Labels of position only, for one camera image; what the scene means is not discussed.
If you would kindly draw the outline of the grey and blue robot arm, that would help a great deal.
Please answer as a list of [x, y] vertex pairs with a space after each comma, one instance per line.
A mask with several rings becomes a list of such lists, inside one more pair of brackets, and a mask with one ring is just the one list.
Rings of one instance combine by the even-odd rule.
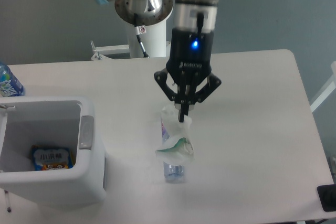
[[189, 110], [203, 102], [221, 81], [212, 73], [210, 60], [219, 0], [97, 0], [114, 2], [120, 18], [129, 23], [140, 48], [140, 56], [150, 57], [141, 28], [149, 28], [175, 13], [168, 62], [154, 78], [173, 101], [183, 122]]

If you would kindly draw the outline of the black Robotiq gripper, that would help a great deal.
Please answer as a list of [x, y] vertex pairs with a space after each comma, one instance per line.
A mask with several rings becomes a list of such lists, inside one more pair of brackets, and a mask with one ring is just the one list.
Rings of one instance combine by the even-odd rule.
[[[168, 99], [180, 105], [178, 107], [179, 122], [184, 122], [187, 109], [193, 110], [196, 103], [205, 101], [222, 84], [222, 81], [211, 73], [210, 60], [214, 32], [201, 33], [199, 37], [197, 35], [198, 33], [173, 28], [166, 69], [154, 73], [155, 81]], [[177, 93], [166, 83], [168, 73], [178, 86]], [[197, 86], [205, 78], [206, 84], [196, 91]], [[186, 84], [190, 84], [187, 93]]]

